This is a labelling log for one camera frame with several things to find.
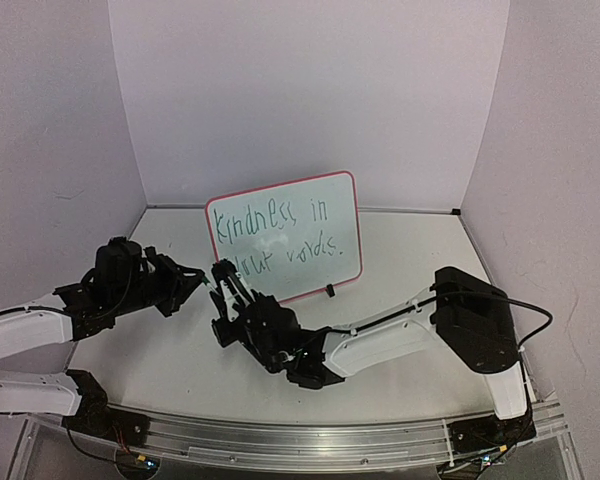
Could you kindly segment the pink-framed whiteboard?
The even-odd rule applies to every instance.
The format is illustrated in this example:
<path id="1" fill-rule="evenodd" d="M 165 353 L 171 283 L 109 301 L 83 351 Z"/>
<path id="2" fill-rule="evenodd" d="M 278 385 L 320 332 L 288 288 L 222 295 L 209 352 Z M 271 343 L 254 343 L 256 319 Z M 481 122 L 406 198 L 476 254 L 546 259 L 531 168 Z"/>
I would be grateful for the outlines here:
<path id="1" fill-rule="evenodd" d="M 219 196 L 205 206 L 217 260 L 281 302 L 360 278 L 355 178 L 338 171 Z"/>

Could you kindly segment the green whiteboard marker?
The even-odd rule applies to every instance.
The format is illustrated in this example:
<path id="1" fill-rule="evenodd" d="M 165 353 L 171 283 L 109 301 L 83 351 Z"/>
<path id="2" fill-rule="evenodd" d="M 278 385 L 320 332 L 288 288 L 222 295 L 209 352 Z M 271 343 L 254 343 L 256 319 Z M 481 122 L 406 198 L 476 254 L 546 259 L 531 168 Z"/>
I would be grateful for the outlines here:
<path id="1" fill-rule="evenodd" d="M 226 317 L 230 322 L 234 322 L 245 308 L 244 299 L 231 284 L 224 280 L 220 281 L 219 288 L 225 304 Z"/>

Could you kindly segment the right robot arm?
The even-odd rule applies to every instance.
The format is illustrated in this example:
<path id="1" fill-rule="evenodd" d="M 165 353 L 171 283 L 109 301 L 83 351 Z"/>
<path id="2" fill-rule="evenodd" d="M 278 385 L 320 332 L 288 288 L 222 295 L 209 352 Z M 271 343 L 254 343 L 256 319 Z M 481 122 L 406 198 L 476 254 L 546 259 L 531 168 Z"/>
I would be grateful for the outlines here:
<path id="1" fill-rule="evenodd" d="M 241 344 L 269 373 L 319 390 L 372 366 L 436 348 L 452 351 L 483 376 L 495 417 L 518 419 L 529 409 L 512 307 L 517 300 L 456 267 L 444 267 L 411 299 L 367 319 L 317 330 L 300 325 L 274 296 L 250 288 L 223 259 L 212 267 L 211 323 L 221 347 Z"/>

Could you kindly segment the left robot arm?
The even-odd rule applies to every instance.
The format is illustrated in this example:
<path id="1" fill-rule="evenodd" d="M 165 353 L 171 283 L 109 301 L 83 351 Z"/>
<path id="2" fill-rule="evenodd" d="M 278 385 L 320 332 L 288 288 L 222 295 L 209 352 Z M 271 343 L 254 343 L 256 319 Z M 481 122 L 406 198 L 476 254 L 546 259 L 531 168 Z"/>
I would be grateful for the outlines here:
<path id="1" fill-rule="evenodd" d="M 0 361 L 48 345 L 80 342 L 113 328 L 117 318 L 147 308 L 169 317 L 204 281 L 201 269 L 124 237 L 113 238 L 98 248 L 94 266 L 79 282 L 0 311 Z M 107 403 L 105 391 L 86 371 L 0 370 L 0 414 L 76 416 L 90 433 L 104 435 L 115 422 Z"/>

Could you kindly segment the aluminium front rail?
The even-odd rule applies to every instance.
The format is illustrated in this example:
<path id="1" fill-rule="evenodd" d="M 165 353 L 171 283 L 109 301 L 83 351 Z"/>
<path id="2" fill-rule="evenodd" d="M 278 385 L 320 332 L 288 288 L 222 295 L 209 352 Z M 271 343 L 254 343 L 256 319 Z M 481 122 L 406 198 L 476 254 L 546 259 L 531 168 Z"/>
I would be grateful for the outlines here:
<path id="1" fill-rule="evenodd" d="M 451 426 L 493 414 L 483 380 L 469 374 L 451 383 L 349 379 L 321 390 L 301 389 L 286 377 L 256 375 L 238 380 L 167 381 L 154 392 L 109 393 L 111 408 L 146 417 L 142 440 L 131 451 L 167 467 L 204 465 L 229 472 L 339 474 L 389 472 L 448 464 L 451 470 L 500 443 L 464 453 Z M 519 440 L 479 479 L 584 479 L 568 421 L 556 394 L 536 400 L 536 435 Z M 61 419 L 24 417 L 5 479 L 124 479 L 115 465 L 82 455 L 71 445 Z"/>

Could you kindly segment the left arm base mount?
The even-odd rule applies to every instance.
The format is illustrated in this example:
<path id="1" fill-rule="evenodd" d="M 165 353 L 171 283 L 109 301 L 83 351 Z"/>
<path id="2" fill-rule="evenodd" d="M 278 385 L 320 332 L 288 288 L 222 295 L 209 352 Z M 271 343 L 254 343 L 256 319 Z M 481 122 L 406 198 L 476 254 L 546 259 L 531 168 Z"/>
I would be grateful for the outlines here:
<path id="1" fill-rule="evenodd" d="M 91 373 L 70 369 L 66 374 L 76 384 L 81 399 L 77 412 L 62 419 L 64 428 L 126 447 L 145 445 L 148 416 L 111 407 L 105 390 Z"/>

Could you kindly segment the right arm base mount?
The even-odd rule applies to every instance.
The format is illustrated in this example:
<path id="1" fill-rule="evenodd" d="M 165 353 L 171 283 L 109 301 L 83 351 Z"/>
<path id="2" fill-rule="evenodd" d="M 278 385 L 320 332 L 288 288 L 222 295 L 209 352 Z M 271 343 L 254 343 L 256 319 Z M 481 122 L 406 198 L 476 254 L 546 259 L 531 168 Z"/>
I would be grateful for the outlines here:
<path id="1" fill-rule="evenodd" d="M 495 415 L 455 421 L 450 425 L 453 451 L 460 454 L 513 447 L 532 440 L 536 428 L 529 416 L 499 420 Z"/>

